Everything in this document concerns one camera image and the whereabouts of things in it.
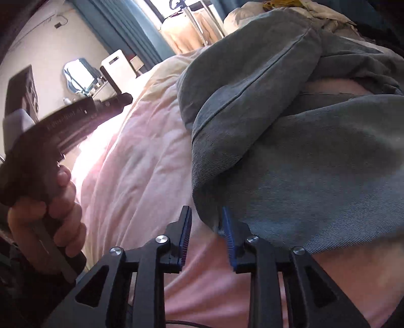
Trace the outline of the person's left hand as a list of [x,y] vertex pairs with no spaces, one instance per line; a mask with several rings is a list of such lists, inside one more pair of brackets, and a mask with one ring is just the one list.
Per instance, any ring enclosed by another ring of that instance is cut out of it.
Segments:
[[20,198],[8,211],[12,239],[33,268],[44,274],[56,274],[60,270],[34,233],[35,222],[41,221],[46,214],[56,222],[54,243],[65,248],[70,258],[80,253],[86,240],[82,207],[76,202],[76,187],[71,181],[69,168],[59,168],[57,182],[61,188],[60,193],[49,205],[31,198]]

